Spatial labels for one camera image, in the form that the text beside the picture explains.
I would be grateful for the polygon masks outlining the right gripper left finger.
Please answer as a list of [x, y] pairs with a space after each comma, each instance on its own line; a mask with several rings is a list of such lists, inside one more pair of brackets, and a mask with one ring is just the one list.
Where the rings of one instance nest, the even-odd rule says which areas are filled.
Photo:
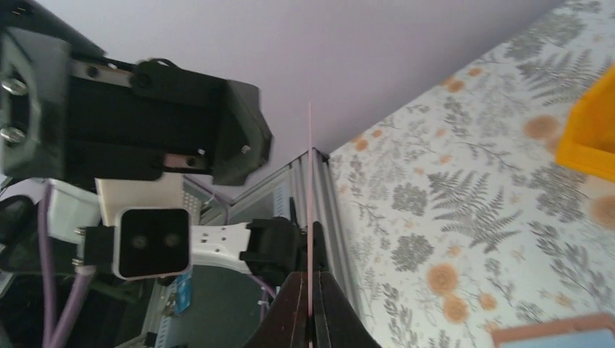
[[308, 326], [308, 276], [289, 274], [268, 314], [244, 348], [305, 348]]

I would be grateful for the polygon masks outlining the tan leather card holder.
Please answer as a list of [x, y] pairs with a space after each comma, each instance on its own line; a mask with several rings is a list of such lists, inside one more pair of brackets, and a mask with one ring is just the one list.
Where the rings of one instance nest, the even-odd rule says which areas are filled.
[[606, 329], [614, 334], [614, 316], [608, 313], [581, 315], [574, 318], [552, 320], [545, 323], [528, 324], [512, 328], [500, 328], [491, 332], [494, 347], [504, 343], [536, 339], [559, 334]]

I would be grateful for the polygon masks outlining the red VIP credit card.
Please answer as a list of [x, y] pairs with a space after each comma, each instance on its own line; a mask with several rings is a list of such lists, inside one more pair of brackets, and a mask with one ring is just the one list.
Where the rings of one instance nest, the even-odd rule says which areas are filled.
[[313, 316], [313, 106], [308, 102], [308, 149], [307, 149], [307, 313]]

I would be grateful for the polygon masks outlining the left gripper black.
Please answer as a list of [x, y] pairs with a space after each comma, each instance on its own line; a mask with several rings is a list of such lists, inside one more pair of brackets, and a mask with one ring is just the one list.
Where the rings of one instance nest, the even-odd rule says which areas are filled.
[[1, 171], [89, 183], [212, 175], [226, 80], [104, 51], [36, 1], [1, 3]]

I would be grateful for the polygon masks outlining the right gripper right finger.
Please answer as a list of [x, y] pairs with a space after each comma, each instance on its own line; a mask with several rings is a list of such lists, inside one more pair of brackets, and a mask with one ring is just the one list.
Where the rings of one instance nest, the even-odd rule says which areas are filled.
[[333, 275], [317, 272], [313, 280], [313, 346], [378, 348]]

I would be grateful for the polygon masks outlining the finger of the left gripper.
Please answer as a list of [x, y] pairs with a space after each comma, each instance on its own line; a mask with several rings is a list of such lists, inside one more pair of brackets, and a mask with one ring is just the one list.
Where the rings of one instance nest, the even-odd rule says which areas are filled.
[[243, 186], [268, 163], [273, 134], [261, 112], [260, 89], [228, 80], [212, 164], [212, 183]]

